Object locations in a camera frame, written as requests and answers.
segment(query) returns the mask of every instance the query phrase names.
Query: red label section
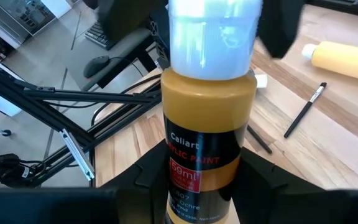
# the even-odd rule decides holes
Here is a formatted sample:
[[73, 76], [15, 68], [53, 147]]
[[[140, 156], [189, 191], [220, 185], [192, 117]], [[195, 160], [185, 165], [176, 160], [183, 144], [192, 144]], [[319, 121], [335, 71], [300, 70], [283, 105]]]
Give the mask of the red label section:
[[190, 192], [199, 193], [201, 183], [201, 171], [184, 168], [170, 158], [171, 181], [178, 187]]

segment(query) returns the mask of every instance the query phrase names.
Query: wooden table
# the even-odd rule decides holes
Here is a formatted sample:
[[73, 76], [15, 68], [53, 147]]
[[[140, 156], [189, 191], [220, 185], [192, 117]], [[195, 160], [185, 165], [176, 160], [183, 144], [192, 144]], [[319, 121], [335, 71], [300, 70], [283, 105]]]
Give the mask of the wooden table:
[[[322, 40], [358, 45], [358, 16], [306, 6], [300, 34], [282, 60], [270, 60], [261, 44], [255, 43], [252, 68], [269, 76], [267, 88], [257, 91], [249, 124], [273, 154], [268, 155], [249, 133], [244, 146], [324, 189], [358, 189], [358, 80], [314, 68], [301, 56], [305, 44]], [[146, 77], [160, 72], [155, 70]], [[321, 82], [328, 83], [327, 89], [284, 139], [285, 131]], [[98, 119], [117, 107], [110, 105]], [[120, 174], [164, 135], [159, 104], [96, 148], [96, 185]], [[231, 215], [227, 223], [238, 220]]]

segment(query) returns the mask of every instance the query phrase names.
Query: acrylic paint bottle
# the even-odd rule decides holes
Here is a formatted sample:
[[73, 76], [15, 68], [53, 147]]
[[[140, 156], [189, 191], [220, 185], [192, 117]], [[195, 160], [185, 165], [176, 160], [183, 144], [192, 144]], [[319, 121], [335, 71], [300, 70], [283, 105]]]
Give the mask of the acrylic paint bottle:
[[172, 0], [169, 10], [165, 223], [225, 223], [257, 87], [248, 69], [261, 1]]

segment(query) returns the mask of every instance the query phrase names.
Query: black label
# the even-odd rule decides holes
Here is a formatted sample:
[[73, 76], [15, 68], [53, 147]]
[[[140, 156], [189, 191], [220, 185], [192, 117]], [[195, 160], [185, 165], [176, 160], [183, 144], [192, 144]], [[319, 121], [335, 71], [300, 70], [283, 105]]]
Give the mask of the black label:
[[232, 162], [240, 154], [245, 129], [246, 124], [225, 133], [200, 133], [179, 127], [165, 117], [171, 158], [193, 170], [215, 169]]
[[170, 183], [168, 202], [172, 212], [190, 223], [209, 224], [229, 212], [232, 184], [218, 190], [194, 193]]

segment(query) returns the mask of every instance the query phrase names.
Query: black mouse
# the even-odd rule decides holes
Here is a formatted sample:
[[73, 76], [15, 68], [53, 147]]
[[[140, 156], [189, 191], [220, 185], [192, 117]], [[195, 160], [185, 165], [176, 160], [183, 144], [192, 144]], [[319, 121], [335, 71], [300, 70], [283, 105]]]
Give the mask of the black mouse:
[[91, 78], [94, 74], [98, 73], [110, 62], [109, 56], [102, 56], [92, 59], [84, 68], [84, 77]]

